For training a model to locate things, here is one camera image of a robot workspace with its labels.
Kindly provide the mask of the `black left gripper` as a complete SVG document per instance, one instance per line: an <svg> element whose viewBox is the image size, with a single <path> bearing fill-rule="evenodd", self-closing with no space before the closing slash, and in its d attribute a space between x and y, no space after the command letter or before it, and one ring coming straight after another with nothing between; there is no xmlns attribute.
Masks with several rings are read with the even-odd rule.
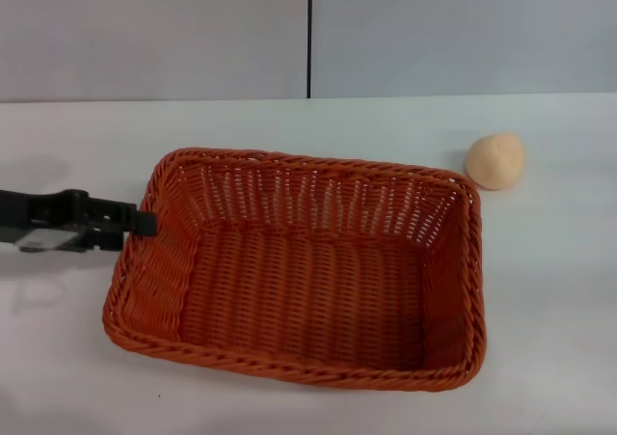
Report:
<svg viewBox="0 0 617 435"><path fill-rule="evenodd" d="M88 231L87 223L92 227ZM52 194L1 191L1 242L20 252L120 252L124 232L155 236L156 215L135 204L90 198L82 190Z"/></svg>

